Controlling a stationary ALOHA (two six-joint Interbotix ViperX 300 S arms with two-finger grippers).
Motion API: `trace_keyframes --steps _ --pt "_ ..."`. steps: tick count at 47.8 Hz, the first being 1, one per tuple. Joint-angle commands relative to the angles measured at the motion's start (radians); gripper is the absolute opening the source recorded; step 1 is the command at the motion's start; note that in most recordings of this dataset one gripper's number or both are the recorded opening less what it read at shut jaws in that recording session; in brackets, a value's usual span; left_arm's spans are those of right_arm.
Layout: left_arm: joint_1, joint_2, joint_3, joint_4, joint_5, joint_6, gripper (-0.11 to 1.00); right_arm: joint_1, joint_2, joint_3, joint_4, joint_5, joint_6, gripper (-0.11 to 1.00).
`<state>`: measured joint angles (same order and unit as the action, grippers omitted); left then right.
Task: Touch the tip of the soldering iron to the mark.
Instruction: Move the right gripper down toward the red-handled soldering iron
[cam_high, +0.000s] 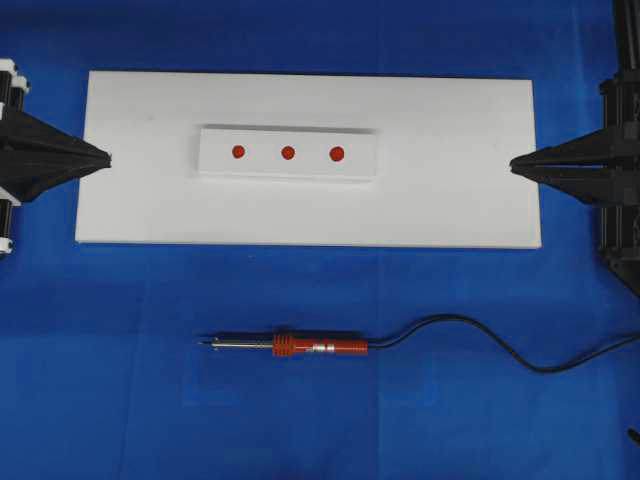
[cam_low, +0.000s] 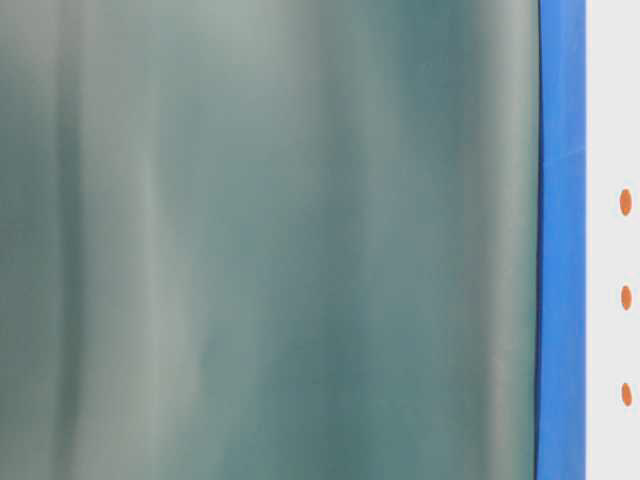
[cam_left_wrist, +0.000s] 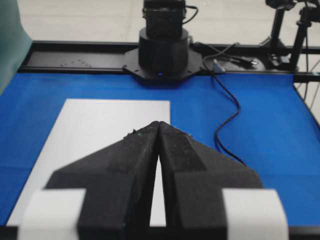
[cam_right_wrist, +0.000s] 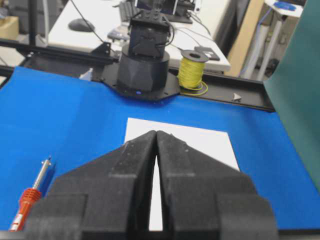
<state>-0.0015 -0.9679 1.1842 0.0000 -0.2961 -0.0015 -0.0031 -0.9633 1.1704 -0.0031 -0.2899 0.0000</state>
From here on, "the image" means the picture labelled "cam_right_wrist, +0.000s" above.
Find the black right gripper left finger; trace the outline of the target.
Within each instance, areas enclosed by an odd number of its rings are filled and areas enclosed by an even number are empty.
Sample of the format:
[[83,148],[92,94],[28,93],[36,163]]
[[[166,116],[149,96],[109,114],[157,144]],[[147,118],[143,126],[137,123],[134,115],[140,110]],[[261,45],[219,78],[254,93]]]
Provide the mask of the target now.
[[152,130],[59,177],[31,209],[27,240],[128,240],[149,228]]

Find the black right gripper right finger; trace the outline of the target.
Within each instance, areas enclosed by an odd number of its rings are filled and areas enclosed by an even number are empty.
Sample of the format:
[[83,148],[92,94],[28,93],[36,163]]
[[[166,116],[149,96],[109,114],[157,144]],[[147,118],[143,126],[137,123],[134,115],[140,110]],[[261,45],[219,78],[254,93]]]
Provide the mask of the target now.
[[173,240],[276,240],[270,203],[251,178],[157,132],[163,227]]

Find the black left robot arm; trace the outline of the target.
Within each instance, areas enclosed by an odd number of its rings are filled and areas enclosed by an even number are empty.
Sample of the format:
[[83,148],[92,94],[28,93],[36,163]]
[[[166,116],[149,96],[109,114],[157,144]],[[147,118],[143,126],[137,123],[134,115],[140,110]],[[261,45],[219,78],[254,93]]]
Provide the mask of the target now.
[[175,14],[177,4],[176,0],[135,1],[139,11],[129,21],[129,42],[122,47],[119,61],[104,67],[101,83],[122,96],[146,101],[180,93],[165,50],[175,37],[167,16]]

